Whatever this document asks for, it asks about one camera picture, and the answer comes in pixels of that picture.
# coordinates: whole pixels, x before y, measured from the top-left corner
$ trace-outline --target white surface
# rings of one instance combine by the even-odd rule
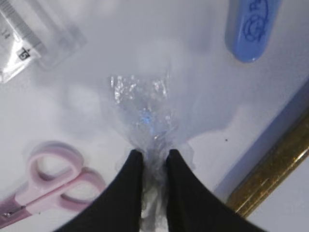
[[[61,5],[87,44],[50,72],[31,66],[0,87],[1,196],[25,181],[25,156],[48,140],[73,145],[87,166],[112,181],[130,145],[103,120],[99,85],[111,74],[153,73],[170,62],[174,75],[189,78],[194,104],[187,106],[193,114],[187,138],[195,173],[210,190],[308,79],[307,0],[283,0],[269,46],[252,64],[236,61],[225,46],[228,0],[62,0]],[[190,102],[183,97],[180,101]],[[272,198],[287,201],[290,184]],[[308,195],[301,184],[295,187]],[[276,230],[272,214],[263,213],[276,203],[269,199],[250,219],[266,229],[290,231],[284,225],[300,218],[287,220],[278,210],[282,227]],[[51,231],[72,216],[50,210],[3,231]]]
[[[306,160],[248,219],[271,232],[308,231],[308,168]]]

